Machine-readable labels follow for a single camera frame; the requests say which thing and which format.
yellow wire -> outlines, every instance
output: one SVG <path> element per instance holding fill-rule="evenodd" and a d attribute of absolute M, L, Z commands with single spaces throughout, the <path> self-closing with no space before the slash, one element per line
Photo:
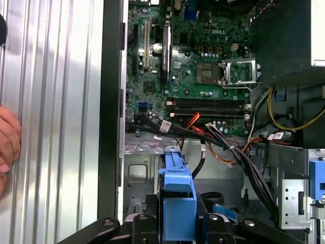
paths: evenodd
<path fill-rule="evenodd" d="M 272 95 L 273 95 L 273 88 L 271 88 L 270 91 L 269 91 L 269 99 L 268 99 L 269 115 L 270 115 L 270 118 L 271 118 L 271 121 L 273 122 L 273 124 L 277 128 L 279 128 L 281 130 L 288 130 L 288 131 L 302 130 L 302 129 L 310 126 L 312 123 L 314 123 L 316 120 L 318 120 L 325 113 L 325 109 L 324 109 L 318 116 L 316 116 L 315 118 L 311 119 L 309 122 L 305 123 L 303 126 L 296 127 L 296 128 L 287 128 L 287 127 L 284 127 L 284 126 L 279 125 L 278 123 L 276 123 L 276 121 L 275 121 L 275 119 L 273 117 L 273 114 L 272 114 Z"/>

blue clip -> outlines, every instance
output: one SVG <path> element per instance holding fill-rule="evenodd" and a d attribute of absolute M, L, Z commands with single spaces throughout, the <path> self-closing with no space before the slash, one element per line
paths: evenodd
<path fill-rule="evenodd" d="M 314 200 L 321 200 L 325 195 L 325 162 L 311 161 L 310 165 L 309 193 Z"/>
<path fill-rule="evenodd" d="M 226 216 L 228 219 L 237 223 L 237 214 L 228 208 L 222 207 L 219 204 L 213 206 L 213 212 Z"/>
<path fill-rule="evenodd" d="M 165 192 L 188 193 L 188 197 L 164 198 L 164 241 L 193 241 L 196 238 L 197 195 L 189 169 L 177 152 L 165 153 Z"/>

hand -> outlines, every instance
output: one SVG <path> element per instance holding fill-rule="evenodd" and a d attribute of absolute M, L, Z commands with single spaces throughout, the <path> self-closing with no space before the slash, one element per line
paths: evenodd
<path fill-rule="evenodd" d="M 20 154 L 21 126 L 16 116 L 0 107 L 0 198 L 5 188 L 8 172 Z"/>

blue sata port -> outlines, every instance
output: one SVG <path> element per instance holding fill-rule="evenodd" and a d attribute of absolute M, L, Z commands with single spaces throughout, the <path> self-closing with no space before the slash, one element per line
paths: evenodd
<path fill-rule="evenodd" d="M 139 102 L 138 103 L 138 109 L 139 109 L 140 112 L 147 112 L 148 107 L 149 107 L 148 102 Z"/>

black cable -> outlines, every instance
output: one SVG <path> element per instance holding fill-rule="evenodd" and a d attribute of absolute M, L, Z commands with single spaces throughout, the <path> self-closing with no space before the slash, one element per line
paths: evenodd
<path fill-rule="evenodd" d="M 195 168 L 195 170 L 192 173 L 193 179 L 195 179 L 195 177 L 201 171 L 201 169 L 202 169 L 202 167 L 203 167 L 203 165 L 205 163 L 206 154 L 207 154 L 207 150 L 206 150 L 206 147 L 205 147 L 205 141 L 201 140 L 201 159 L 199 161 L 199 164 L 197 165 L 197 167 Z"/>

